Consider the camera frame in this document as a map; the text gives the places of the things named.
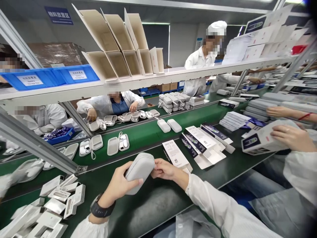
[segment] stack of paper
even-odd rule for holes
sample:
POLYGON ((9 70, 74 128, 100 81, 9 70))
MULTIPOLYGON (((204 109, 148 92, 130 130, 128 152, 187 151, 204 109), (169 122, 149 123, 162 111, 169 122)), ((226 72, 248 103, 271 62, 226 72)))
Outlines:
POLYGON ((225 117, 219 122, 219 124, 230 131, 235 131, 244 126, 244 124, 250 119, 250 117, 244 116, 237 112, 228 112, 225 117))

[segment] ceiling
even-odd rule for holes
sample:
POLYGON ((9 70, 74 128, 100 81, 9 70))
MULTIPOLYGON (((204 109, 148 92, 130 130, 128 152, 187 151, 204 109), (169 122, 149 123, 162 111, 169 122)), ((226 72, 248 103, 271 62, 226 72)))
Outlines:
MULTIPOLYGON (((194 2, 232 7, 257 8, 272 10, 277 0, 174 0, 179 2, 194 2)), ((0 9, 9 20, 27 21, 29 19, 48 19, 44 6, 67 8, 73 21, 80 21, 71 4, 78 10, 102 8, 105 14, 118 14, 124 19, 124 8, 128 13, 139 13, 143 22, 166 22, 197 24, 224 20, 231 25, 245 25, 249 20, 259 17, 255 13, 190 10, 180 8, 166 8, 157 6, 109 3, 93 0, 1 0, 0 9)), ((299 22, 303 26, 307 18, 292 17, 291 22, 299 22)))

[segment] workbench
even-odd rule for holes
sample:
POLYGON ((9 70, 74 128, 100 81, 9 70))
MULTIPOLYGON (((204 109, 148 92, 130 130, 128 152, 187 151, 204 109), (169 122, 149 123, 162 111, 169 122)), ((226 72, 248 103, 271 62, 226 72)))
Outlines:
MULTIPOLYGON (((257 94, 262 94, 266 90, 261 90, 257 94)), ((209 95, 210 97, 222 97, 219 95, 209 95)), ((172 115, 161 114, 165 120, 175 119, 182 128, 189 126, 199 127, 203 122, 217 124, 224 115, 231 111, 229 108, 219 106, 216 103, 202 105, 193 110, 182 111, 172 115)), ((240 111, 246 107, 247 103, 241 103, 235 111, 240 111)), ((89 207, 94 198, 102 193, 108 186, 114 170, 128 161, 133 161, 140 152, 152 154, 155 158, 166 156, 162 149, 162 142, 174 139, 180 150, 193 167, 193 174, 198 175, 205 181, 211 183, 219 189, 247 170, 261 163, 272 154, 251 156, 241 150, 242 134, 246 130, 239 129, 230 132, 220 125, 216 127, 233 140, 232 146, 236 148, 233 154, 224 151, 227 156, 216 165, 201 170, 197 163, 190 157, 185 146, 179 140, 180 133, 170 131, 163 133, 157 126, 156 120, 145 120, 132 126, 122 125, 121 130, 113 130, 102 135, 104 147, 95 151, 96 160, 92 160, 90 155, 79 157, 78 153, 74 161, 79 165, 88 165, 87 172, 79 175, 78 181, 86 185, 85 203, 77 209, 77 214, 65 220, 68 228, 63 237, 70 237, 76 226, 89 214, 89 207), (119 152, 114 156, 106 153, 108 139, 118 136, 119 131, 128 134, 130 148, 127 151, 119 152)), ((0 165, 0 174, 7 174, 14 171, 22 162, 34 158, 33 155, 16 159, 0 165)), ((39 197, 41 186, 58 175, 63 175, 59 169, 54 168, 49 171, 42 171, 39 176, 28 183, 18 184, 9 189, 6 198, 0 205, 0 229, 10 222, 10 217, 14 211, 26 204, 29 204, 39 197)), ((109 237, 131 237, 137 238, 151 231, 160 224, 174 217, 184 209, 192 205, 191 200, 185 192, 174 182, 162 179, 148 178, 140 191, 134 196, 124 196, 116 203, 116 207, 109 222, 109 237)))

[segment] blue bin label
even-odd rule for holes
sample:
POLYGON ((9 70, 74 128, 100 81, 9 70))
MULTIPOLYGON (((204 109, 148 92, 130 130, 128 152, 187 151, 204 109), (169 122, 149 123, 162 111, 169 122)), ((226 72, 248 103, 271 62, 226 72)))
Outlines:
POLYGON ((69 71, 70 76, 72 76, 73 80, 78 79, 86 79, 87 76, 83 70, 75 70, 75 71, 69 71))
POLYGON ((40 80, 40 78, 37 75, 17 76, 17 78, 25 86, 34 86, 34 85, 43 84, 43 82, 40 80))

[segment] white product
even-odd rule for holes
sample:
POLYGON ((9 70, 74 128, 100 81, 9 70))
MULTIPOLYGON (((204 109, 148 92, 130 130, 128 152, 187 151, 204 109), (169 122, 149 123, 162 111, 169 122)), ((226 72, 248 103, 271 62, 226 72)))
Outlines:
POLYGON ((189 173, 192 172, 193 168, 191 164, 188 162, 184 154, 178 148, 175 141, 170 140, 162 143, 162 145, 164 147, 168 160, 171 161, 174 166, 182 170, 188 169, 189 173))
POLYGON ((172 130, 176 133, 181 132, 183 129, 182 127, 174 120, 174 119, 169 119, 167 121, 167 124, 172 128, 172 130))
POLYGON ((148 118, 148 119, 152 119, 154 116, 153 116, 153 114, 151 113, 151 112, 149 112, 149 111, 146 111, 145 112, 145 115, 146 115, 146 117, 148 118))
POLYGON ((118 137, 112 137, 108 140, 107 154, 109 156, 117 154, 119 151, 118 137))
POLYGON ((119 150, 120 151, 125 151, 130 148, 130 142, 129 142, 129 137, 127 134, 122 134, 122 132, 119 133, 119 150))
POLYGON ((62 187, 61 190, 65 192, 74 192, 79 185, 80 185, 80 182, 75 182, 70 185, 62 187))
POLYGON ((58 185, 58 189, 61 189, 64 186, 70 185, 72 183, 74 183, 78 178, 72 174, 71 176, 69 176, 67 179, 64 180, 64 182, 62 182, 60 185, 58 185))
POLYGON ((259 120, 264 121, 264 122, 266 122, 270 119, 269 117, 261 116, 261 115, 258 115, 258 114, 255 114, 255 113, 249 112, 249 111, 244 111, 243 115, 254 117, 254 118, 259 119, 259 120))
POLYGON ((288 146, 271 136, 272 127, 277 125, 290 125, 299 128, 291 120, 276 120, 261 128, 260 130, 249 133, 249 137, 241 141, 242 151, 251 155, 265 154, 274 151, 288 149, 288 146))
MULTIPOLYGON (((136 156, 124 177, 127 181, 143 179, 143 181, 145 182, 154 169, 154 166, 154 157, 151 154, 140 153, 136 156)), ((126 195, 135 195, 140 190, 142 185, 143 184, 140 184, 135 188, 129 190, 126 195)))
POLYGON ((145 111, 139 110, 140 118, 141 119, 146 119, 145 111))
POLYGON ((230 97, 229 100, 236 101, 236 102, 245 102, 245 101, 247 101, 245 98, 236 98, 236 97, 230 97))
POLYGON ((66 208, 66 205, 55 198, 51 198, 45 205, 45 208, 60 215, 66 208))
POLYGON ((75 157, 75 154, 77 152, 77 149, 79 147, 78 143, 75 144, 71 144, 70 146, 68 146, 64 152, 64 155, 69 158, 70 160, 73 160, 75 157))
POLYGON ((65 192, 63 190, 60 189, 54 189, 49 195, 49 198, 55 198, 61 202, 66 202, 67 198, 69 198, 70 193, 69 192, 65 192))
POLYGON ((279 94, 279 93, 265 93, 261 97, 263 99, 272 100, 272 101, 294 101, 295 96, 289 94, 279 94))
POLYGON ((135 111, 134 113, 132 113, 132 116, 131 116, 131 121, 132 122, 138 122, 139 121, 139 111, 135 111))
POLYGON ((79 156, 84 157, 91 153, 92 146, 91 146, 91 140, 86 139, 79 144, 79 156))
POLYGON ((220 95, 223 95, 223 96, 226 96, 229 93, 230 93, 229 90, 218 89, 218 91, 217 91, 217 94, 220 94, 220 95))
POLYGON ((235 101, 227 100, 227 99, 221 99, 219 100, 218 105, 230 107, 230 108, 236 108, 239 105, 239 103, 235 101))
POLYGON ((225 146, 225 150, 230 154, 235 151, 235 148, 230 145, 233 141, 209 123, 203 123, 200 125, 200 128, 223 144, 225 146))
POLYGON ((164 119, 158 120, 158 126, 164 133, 171 131, 171 127, 164 121, 164 119))
POLYGON ((46 197, 49 195, 57 186, 59 186, 64 180, 64 176, 59 175, 51 181, 47 182, 42 186, 40 197, 46 197))
MULTIPOLYGON (((65 149, 66 147, 62 147, 62 148, 59 148, 58 151, 61 152, 62 154, 65 152, 65 149)), ((46 170, 50 170, 52 168, 54 168, 55 166, 50 164, 49 162, 45 162, 44 164, 44 167, 43 167, 43 170, 46 171, 46 170)))
POLYGON ((101 135, 96 135, 91 138, 92 150, 98 150, 103 147, 103 140, 101 135))
POLYGON ((160 113, 159 113, 157 110, 155 110, 155 109, 150 110, 150 112, 151 112, 151 113, 153 114, 153 116, 155 116, 155 117, 160 116, 160 113))

